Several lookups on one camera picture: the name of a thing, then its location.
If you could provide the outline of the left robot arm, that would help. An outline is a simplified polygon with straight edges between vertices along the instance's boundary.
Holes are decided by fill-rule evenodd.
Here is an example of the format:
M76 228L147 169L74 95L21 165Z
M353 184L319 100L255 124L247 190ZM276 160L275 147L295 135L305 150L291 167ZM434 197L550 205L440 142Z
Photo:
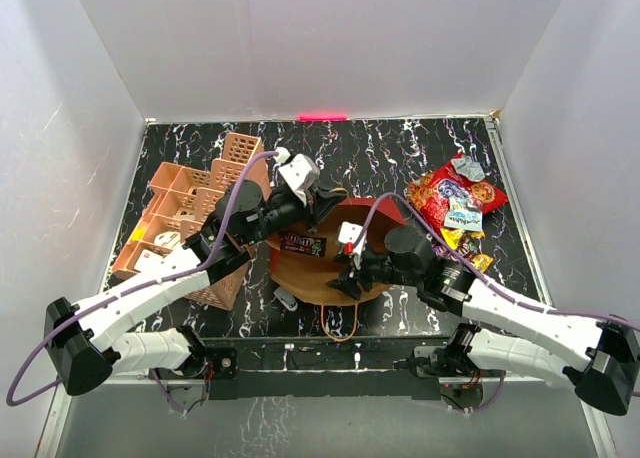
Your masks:
M314 185L297 196L287 185L270 196L246 180L229 186L200 230L159 264L107 290L46 310L47 353L65 391L79 396L116 373L163 368L199 377L210 367L206 345L188 327L135 333L148 316L230 276L251 259L250 248L290 226L311 229L346 199L346 192Z

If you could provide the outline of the red candy bag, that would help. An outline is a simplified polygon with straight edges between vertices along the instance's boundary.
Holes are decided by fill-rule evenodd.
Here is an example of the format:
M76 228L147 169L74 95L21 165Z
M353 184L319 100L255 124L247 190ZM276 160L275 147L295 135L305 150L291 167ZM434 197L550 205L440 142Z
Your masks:
M468 155L458 153L453 158L461 156ZM450 197L469 200L482 211L483 217L508 203L506 193L486 178L481 182L471 182L457 174L451 159L435 172L411 182L407 189L409 203L436 231L445 227L444 218L449 210Z

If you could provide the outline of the light blue snack packet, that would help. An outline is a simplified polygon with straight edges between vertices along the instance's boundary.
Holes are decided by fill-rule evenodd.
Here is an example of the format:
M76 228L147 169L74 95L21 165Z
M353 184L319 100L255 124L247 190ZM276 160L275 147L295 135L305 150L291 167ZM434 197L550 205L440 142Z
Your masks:
M449 210L445 214L444 226L469 232L483 230L483 214L467 199L449 198Z

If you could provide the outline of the yellow M&M's packet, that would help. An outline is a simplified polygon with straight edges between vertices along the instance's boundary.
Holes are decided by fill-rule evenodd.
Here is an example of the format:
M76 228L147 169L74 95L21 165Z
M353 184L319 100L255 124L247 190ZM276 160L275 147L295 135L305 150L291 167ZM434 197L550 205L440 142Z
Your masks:
M467 231L464 229L453 229L442 227L440 233L445 242L457 251L463 249L475 249L481 239L486 237L483 231Z
M479 253L470 256L469 261L475 269L479 270L481 273L485 273L493 264L494 258L489 255Z

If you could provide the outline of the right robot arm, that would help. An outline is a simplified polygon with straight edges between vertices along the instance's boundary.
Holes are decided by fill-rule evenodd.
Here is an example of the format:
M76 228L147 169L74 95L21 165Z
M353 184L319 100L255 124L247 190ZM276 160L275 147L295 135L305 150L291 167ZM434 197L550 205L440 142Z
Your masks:
M354 300L377 284L415 289L430 307L461 318L447 344L399 362L418 376L503 371L570 387L586 404L624 416L639 377L639 342L619 317L562 312L498 285L478 270L439 258L424 235L400 226L374 251L360 225L342 223L329 286Z

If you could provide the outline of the purple M&M's packet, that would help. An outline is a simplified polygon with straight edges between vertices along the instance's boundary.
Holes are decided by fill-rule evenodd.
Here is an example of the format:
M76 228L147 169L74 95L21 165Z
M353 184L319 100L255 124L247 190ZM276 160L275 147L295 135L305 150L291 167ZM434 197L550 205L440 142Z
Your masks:
M324 257L327 239L299 235L290 231L280 234L280 249L314 257Z

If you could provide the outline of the red paper bag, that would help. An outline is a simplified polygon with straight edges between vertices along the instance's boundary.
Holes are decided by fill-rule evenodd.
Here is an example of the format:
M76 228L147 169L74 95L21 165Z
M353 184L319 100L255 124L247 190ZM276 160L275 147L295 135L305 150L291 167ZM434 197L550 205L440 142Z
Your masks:
M374 204L373 198L348 198L342 206L343 222L362 225ZM284 251L280 249L280 234L293 232L299 235L323 237L327 239L324 257L314 257L305 254ZM390 286L377 284L371 291L365 292L359 301L353 300L338 290L332 289L327 282L338 277L342 266L336 264L333 258L339 252L336 232L307 231L306 225L296 223L282 232L272 234L266 243L270 247L269 271L273 281L286 289L300 301L318 305L322 310L335 306L358 307L378 298Z

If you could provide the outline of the silver grey candy wrapper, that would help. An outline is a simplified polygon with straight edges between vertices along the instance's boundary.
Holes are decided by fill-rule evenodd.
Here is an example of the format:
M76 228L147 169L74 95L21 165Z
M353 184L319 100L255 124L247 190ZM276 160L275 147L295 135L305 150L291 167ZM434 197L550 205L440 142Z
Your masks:
M474 161L470 156L452 158L451 164L457 174L471 182L481 182L485 179L481 164Z

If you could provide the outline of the purple M&M's packet outside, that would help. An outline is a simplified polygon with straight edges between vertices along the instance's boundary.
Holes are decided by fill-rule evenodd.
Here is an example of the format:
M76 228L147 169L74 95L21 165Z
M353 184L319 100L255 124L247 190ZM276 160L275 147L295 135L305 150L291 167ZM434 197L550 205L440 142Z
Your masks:
M459 261L459 259L453 252L451 252L441 244L434 245L433 251L438 258ZM474 257L480 253L480 248L476 242L467 240L459 244L456 252L461 255L467 262L472 263Z

